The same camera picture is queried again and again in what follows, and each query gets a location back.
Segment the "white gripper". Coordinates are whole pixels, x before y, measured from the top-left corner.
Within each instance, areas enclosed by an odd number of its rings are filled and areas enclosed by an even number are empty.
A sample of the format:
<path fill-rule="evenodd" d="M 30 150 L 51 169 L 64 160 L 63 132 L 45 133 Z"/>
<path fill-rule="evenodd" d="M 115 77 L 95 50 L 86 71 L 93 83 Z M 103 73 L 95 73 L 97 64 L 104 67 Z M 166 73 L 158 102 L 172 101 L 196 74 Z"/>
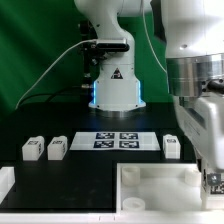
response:
<path fill-rule="evenodd" d="M 179 127 L 214 171 L 224 171 L 224 97 L 208 93 L 181 104 L 174 97 Z"/>

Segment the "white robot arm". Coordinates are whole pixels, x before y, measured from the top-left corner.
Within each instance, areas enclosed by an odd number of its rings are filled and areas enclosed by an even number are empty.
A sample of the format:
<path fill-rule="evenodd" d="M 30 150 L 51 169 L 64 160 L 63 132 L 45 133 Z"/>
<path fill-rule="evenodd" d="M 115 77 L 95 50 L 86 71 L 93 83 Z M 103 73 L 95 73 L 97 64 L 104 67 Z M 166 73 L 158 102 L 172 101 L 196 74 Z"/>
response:
<path fill-rule="evenodd" d="M 120 17 L 154 13 L 166 43 L 169 93 L 180 128 L 206 168 L 224 171 L 224 0 L 74 0 L 93 25 L 100 74 L 90 107 L 127 113 L 145 106 L 135 40 Z"/>

